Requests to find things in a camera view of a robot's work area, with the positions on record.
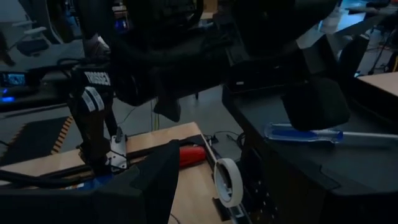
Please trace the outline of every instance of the black cable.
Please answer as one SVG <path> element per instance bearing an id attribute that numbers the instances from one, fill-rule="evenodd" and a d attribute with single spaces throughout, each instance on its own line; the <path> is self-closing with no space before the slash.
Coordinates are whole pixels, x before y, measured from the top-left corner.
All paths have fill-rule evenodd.
<path id="1" fill-rule="evenodd" d="M 180 220 L 175 217 L 173 214 L 170 213 L 170 216 L 173 217 L 175 219 L 175 221 L 177 222 L 177 224 L 181 224 Z"/>
<path id="2" fill-rule="evenodd" d="M 127 116 L 123 119 L 123 121 L 120 122 L 120 123 L 118 123 L 118 125 L 123 124 L 123 123 L 127 120 L 127 118 L 130 116 L 130 114 L 131 114 L 134 110 L 136 110 L 136 109 L 137 109 L 137 108 L 133 108 L 133 109 L 127 114 Z"/>
<path id="3" fill-rule="evenodd" d="M 32 177 L 25 174 L 0 170 L 0 180 L 13 184 L 22 184 L 27 186 L 40 187 L 44 189 L 60 189 L 72 185 L 80 184 L 80 178 L 73 179 L 47 179 L 42 177 Z"/>
<path id="4" fill-rule="evenodd" d="M 232 142 L 235 142 L 235 143 L 236 143 L 236 139 L 233 138 L 232 136 L 230 136 L 229 134 L 227 134 L 226 137 L 227 137 L 229 140 L 231 140 Z"/>
<path id="5" fill-rule="evenodd" d="M 381 51 L 380 51 L 379 55 L 376 58 L 376 61 L 374 61 L 374 64 L 373 64 L 372 68 L 368 72 L 368 75 L 373 75 L 374 74 L 374 69 L 376 68 L 377 63 L 379 62 L 379 60 L 381 58 L 381 55 L 382 55 L 384 49 L 386 48 L 387 43 L 390 41 L 390 38 L 392 37 L 392 35 L 391 35 L 392 33 L 393 33 L 393 30 L 388 34 L 388 37 L 387 37 L 386 41 L 384 42 L 384 44 L 383 44 L 383 46 L 381 48 Z"/>
<path id="6" fill-rule="evenodd" d="M 150 100 L 150 130 L 154 130 L 154 112 L 153 112 L 153 105 L 152 100 Z"/>
<path id="7" fill-rule="evenodd" d="M 115 151 L 113 151 L 112 149 L 111 149 L 111 152 L 113 152 L 113 153 L 115 153 L 116 155 L 119 155 L 119 156 L 121 156 L 121 157 L 127 159 L 127 157 L 126 157 L 125 155 L 122 155 L 122 154 L 120 154 L 120 153 L 118 153 L 118 152 L 115 152 Z"/>
<path id="8" fill-rule="evenodd" d="M 238 147 L 243 150 L 243 144 L 244 144 L 244 139 L 246 138 L 246 134 L 242 133 L 238 136 L 238 138 L 236 139 L 236 144 L 238 145 Z"/>
<path id="9" fill-rule="evenodd" d="M 112 167 L 112 168 L 115 168 L 115 169 L 119 169 L 119 170 L 126 170 L 127 169 L 127 167 L 126 168 L 120 168 L 118 166 L 113 166 L 113 165 L 109 165 L 109 166 Z"/>
<path id="10" fill-rule="evenodd" d="M 10 144 L 8 144 L 8 143 L 6 143 L 5 141 L 2 141 L 2 140 L 0 140 L 0 144 L 3 144 L 3 145 L 5 145 L 5 146 L 7 146 L 7 147 L 10 147 L 10 146 L 11 146 Z"/>
<path id="11" fill-rule="evenodd" d="M 216 131 L 215 133 L 213 133 L 213 135 L 215 136 L 216 134 L 219 134 L 219 133 L 231 133 L 231 134 L 235 134 L 236 136 L 239 136 L 239 134 L 236 134 L 233 131 Z"/>

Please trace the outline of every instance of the wooden table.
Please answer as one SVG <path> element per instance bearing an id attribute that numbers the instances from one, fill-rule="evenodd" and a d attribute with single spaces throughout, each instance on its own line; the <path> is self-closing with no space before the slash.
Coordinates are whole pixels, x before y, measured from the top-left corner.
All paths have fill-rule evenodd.
<path id="1" fill-rule="evenodd" d="M 360 80 L 398 96 L 398 72 L 358 77 Z"/>
<path id="2" fill-rule="evenodd" d="M 185 139 L 199 134 L 201 134 L 201 131 L 195 123 L 188 123 L 151 133 L 140 134 L 129 138 L 127 142 L 127 152 L 140 151 L 166 144 L 173 139 Z M 72 150 L 61 154 L 0 167 L 0 169 L 34 176 L 43 175 L 83 165 L 78 152 L 78 150 Z M 222 222 L 220 220 L 216 208 L 211 201 L 213 197 L 217 197 L 217 195 L 213 180 L 211 179 L 211 168 L 207 162 L 181 170 L 172 213 L 182 224 L 232 223 L 231 221 Z M 177 222 L 173 218 L 170 218 L 169 223 Z"/>

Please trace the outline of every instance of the floor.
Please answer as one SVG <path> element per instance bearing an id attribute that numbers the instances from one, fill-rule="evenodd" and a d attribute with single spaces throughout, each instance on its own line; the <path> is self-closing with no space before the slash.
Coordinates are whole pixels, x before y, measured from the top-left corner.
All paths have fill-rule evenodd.
<path id="1" fill-rule="evenodd" d="M 342 8 L 352 6 L 353 4 L 363 3 L 358 3 L 357 1 L 345 1 Z M 346 12 L 342 11 L 339 23 L 340 25 L 337 27 L 337 29 L 341 29 L 344 26 L 355 23 L 355 21 L 360 21 L 361 19 L 363 19 L 363 14 L 349 17 L 347 16 Z M 372 41 L 377 42 L 381 37 L 377 37 L 377 32 L 375 32 L 374 35 L 376 38 L 372 39 Z M 319 31 L 314 28 L 307 32 L 306 37 L 308 37 L 308 39 L 306 37 L 303 37 L 302 39 L 304 39 L 304 42 L 311 42 L 316 40 L 317 36 L 320 36 Z M 389 58 L 389 54 L 391 53 L 385 52 L 380 60 L 380 63 L 385 62 L 386 59 Z M 366 70 L 370 69 L 369 65 L 373 64 L 376 55 L 376 51 L 367 53 L 358 69 L 366 73 Z M 202 133 L 204 134 L 213 134 L 216 131 L 233 131 L 238 134 L 241 132 L 241 128 L 227 112 L 221 102 L 220 86 L 201 92 L 199 100 L 196 100 L 194 96 L 182 98 L 180 100 L 180 104 L 182 106 L 180 122 L 173 123 L 163 117 L 160 117 L 160 128 L 168 128 L 178 124 L 194 121 L 199 125 Z M 150 103 L 146 103 L 138 108 L 133 108 L 132 106 L 126 105 L 116 100 L 114 102 L 113 108 L 116 119 L 126 134 L 136 134 L 151 130 L 151 116 L 153 114 L 151 113 Z M 6 114 L 8 113 L 0 114 L 0 126 L 7 127 L 0 129 L 0 139 L 6 142 L 11 140 L 15 132 L 24 123 L 70 115 L 67 108 L 30 114 L 28 116 L 19 116 L 16 118 L 2 118 L 2 115 Z M 238 159 L 240 150 L 235 143 L 227 139 L 225 134 L 219 134 L 217 137 L 220 140 L 220 143 L 215 145 L 216 150 L 224 157 Z M 81 143 L 81 137 L 77 127 L 73 124 L 63 144 L 62 151 L 74 149 L 79 143 Z M 0 146 L 0 153 L 4 151 L 5 148 Z"/>
<path id="2" fill-rule="evenodd" d="M 9 50 L 9 55 L 16 63 L 15 66 L 8 67 L 5 63 L 0 62 L 0 70 L 23 71 L 34 67 L 55 65 L 60 58 L 84 57 L 81 40 L 74 40 L 68 44 L 51 44 L 47 41 L 48 49 L 41 51 L 39 56 L 26 57 L 18 51 L 15 44 L 20 41 L 44 39 L 43 35 L 34 38 L 24 35 L 24 31 L 27 29 L 30 27 L 13 27 L 11 23 L 0 22 L 0 30 L 7 39 L 8 47 L 14 46 Z"/>

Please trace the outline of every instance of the desk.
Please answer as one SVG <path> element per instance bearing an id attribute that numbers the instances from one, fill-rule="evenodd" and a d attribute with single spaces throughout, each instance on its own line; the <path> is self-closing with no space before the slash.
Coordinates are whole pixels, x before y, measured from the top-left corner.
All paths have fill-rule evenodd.
<path id="1" fill-rule="evenodd" d="M 360 80 L 398 96 L 398 72 L 358 77 Z"/>
<path id="2" fill-rule="evenodd" d="M 127 151 L 140 151 L 166 144 L 172 139 L 185 139 L 199 134 L 201 134 L 201 131 L 195 123 L 161 129 L 159 131 L 130 137 L 127 142 Z M 78 152 L 79 150 L 72 150 L 61 154 L 4 166 L 1 169 L 38 176 L 83 165 Z M 213 197 L 216 197 L 216 191 L 211 179 L 211 169 L 207 162 L 199 166 L 181 170 L 172 213 L 183 224 L 223 223 L 211 201 Z M 175 223 L 175 221 L 171 218 L 170 223 Z"/>
<path id="3" fill-rule="evenodd" d="M 325 192 L 331 197 L 345 198 L 388 195 L 398 190 L 398 147 L 394 142 L 346 138 L 332 145 L 264 139 L 265 125 L 289 122 L 281 100 L 285 92 L 281 86 L 244 93 L 234 93 L 227 86 L 223 88 L 223 104 L 246 133 L 241 165 L 247 173 L 261 174 L 248 176 L 245 186 L 266 183 L 267 195 L 263 200 L 271 200 L 266 204 L 277 206 L 281 223 L 318 223 L 322 214 L 326 214 L 322 213 L 328 203 Z M 389 133 L 381 123 L 365 116 L 363 109 L 350 109 L 349 122 L 339 129 Z M 260 193 L 252 190 L 251 194 L 258 197 Z M 272 213 L 276 213 L 272 207 L 260 205 L 251 210 L 250 218 L 253 223 L 268 223 Z M 325 219 L 331 220 L 338 217 L 337 214 L 331 212 L 330 219 Z"/>

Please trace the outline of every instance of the cable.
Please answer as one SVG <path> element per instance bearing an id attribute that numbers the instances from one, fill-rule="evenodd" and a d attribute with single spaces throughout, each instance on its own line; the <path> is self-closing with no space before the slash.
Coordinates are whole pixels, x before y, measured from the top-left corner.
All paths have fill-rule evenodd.
<path id="1" fill-rule="evenodd" d="M 396 62 L 394 64 L 394 68 L 392 69 L 393 72 L 397 71 L 397 66 L 398 66 L 398 56 L 396 56 Z"/>
<path id="2" fill-rule="evenodd" d="M 5 141 L 2 141 L 2 140 L 0 140 L 0 144 L 3 144 L 3 145 L 5 145 L 5 146 L 7 146 L 7 147 L 10 147 L 10 146 L 11 146 L 10 144 L 8 144 L 8 143 L 6 143 Z"/>
<path id="3" fill-rule="evenodd" d="M 79 177 L 73 179 L 47 179 L 43 177 L 32 177 L 29 175 L 5 170 L 0 170 L 0 180 L 13 184 L 22 184 L 45 189 L 59 189 L 81 183 L 81 179 Z"/>
<path id="4" fill-rule="evenodd" d="M 219 133 L 231 133 L 231 134 L 235 134 L 236 136 L 239 136 L 239 134 L 236 134 L 233 131 L 216 131 L 215 133 L 213 133 L 213 135 L 215 136 L 216 134 L 219 134 Z"/>
<path id="5" fill-rule="evenodd" d="M 154 112 L 152 100 L 150 100 L 150 131 L 154 131 Z"/>
<path id="6" fill-rule="evenodd" d="M 243 150 L 243 145 L 244 145 L 244 139 L 246 138 L 246 134 L 242 133 L 238 136 L 236 139 L 236 144 L 239 146 L 241 150 Z"/>
<path id="7" fill-rule="evenodd" d="M 118 152 L 115 152 L 115 151 L 112 150 L 112 149 L 111 149 L 111 152 L 115 153 L 115 154 L 118 155 L 118 156 L 121 156 L 121 157 L 127 159 L 127 157 L 126 157 L 125 155 L 122 155 L 122 154 L 120 154 L 120 153 L 118 153 Z"/>
<path id="8" fill-rule="evenodd" d="M 230 136 L 229 134 L 227 134 L 226 137 L 227 137 L 229 140 L 231 140 L 231 141 L 233 141 L 233 142 L 236 142 L 236 139 L 233 138 L 232 136 Z"/>
<path id="9" fill-rule="evenodd" d="M 155 131 L 160 129 L 160 117 L 159 117 L 159 114 L 155 115 L 155 125 L 154 126 L 155 126 L 154 127 Z"/>
<path id="10" fill-rule="evenodd" d="M 123 124 L 123 123 L 127 120 L 127 118 L 130 116 L 130 114 L 131 114 L 134 110 L 136 110 L 136 109 L 137 109 L 137 108 L 133 108 L 133 109 L 127 114 L 127 116 L 123 119 L 123 121 L 120 122 L 120 123 L 118 123 L 118 125 Z"/>
<path id="11" fill-rule="evenodd" d="M 177 224 L 181 224 L 180 220 L 175 217 L 173 214 L 170 213 L 170 216 L 173 217 L 175 219 L 175 221 L 177 222 Z"/>
<path id="12" fill-rule="evenodd" d="M 388 37 L 387 37 L 386 41 L 384 42 L 384 44 L 383 44 L 383 46 L 382 46 L 382 48 L 381 48 L 381 51 L 380 51 L 379 55 L 377 56 L 376 60 L 374 61 L 374 64 L 373 64 L 372 68 L 371 68 L 370 71 L 368 72 L 368 75 L 373 75 L 373 74 L 374 74 L 374 69 L 376 68 L 377 63 L 379 62 L 380 57 L 381 57 L 381 55 L 382 55 L 384 49 L 386 48 L 387 43 L 390 41 L 390 38 L 391 38 L 391 36 L 392 36 L 392 35 L 391 35 L 392 33 L 393 33 L 393 31 L 391 31 L 391 32 L 388 34 Z"/>

